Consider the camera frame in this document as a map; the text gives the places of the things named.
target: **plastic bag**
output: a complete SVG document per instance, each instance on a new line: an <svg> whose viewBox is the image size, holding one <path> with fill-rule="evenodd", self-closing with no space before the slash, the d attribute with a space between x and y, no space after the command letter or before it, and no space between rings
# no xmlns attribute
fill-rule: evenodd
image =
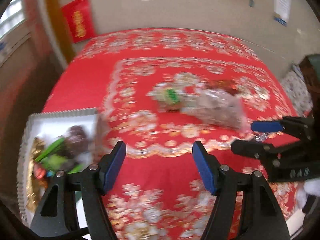
<svg viewBox="0 0 320 240"><path fill-rule="evenodd" d="M238 131L247 129L241 99L224 90L202 90L197 98L195 116L206 124Z"/></svg>

